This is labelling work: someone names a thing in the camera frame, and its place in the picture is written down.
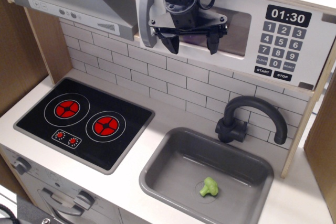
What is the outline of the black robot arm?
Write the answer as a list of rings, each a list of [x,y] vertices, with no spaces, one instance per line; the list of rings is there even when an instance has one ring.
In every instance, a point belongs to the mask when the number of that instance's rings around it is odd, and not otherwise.
[[[179,36],[203,35],[211,54],[227,34],[227,17],[211,11],[215,0],[163,0],[166,13],[149,21],[163,45],[173,54],[179,51]]]

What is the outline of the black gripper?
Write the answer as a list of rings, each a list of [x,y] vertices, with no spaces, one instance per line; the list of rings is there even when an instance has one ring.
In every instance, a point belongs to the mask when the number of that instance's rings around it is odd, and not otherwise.
[[[178,3],[163,1],[165,11],[149,16],[148,25],[153,28],[163,45],[173,54],[178,54],[179,36],[201,35],[207,38],[211,55],[217,53],[219,38],[227,33],[227,17],[202,6],[198,0]]]

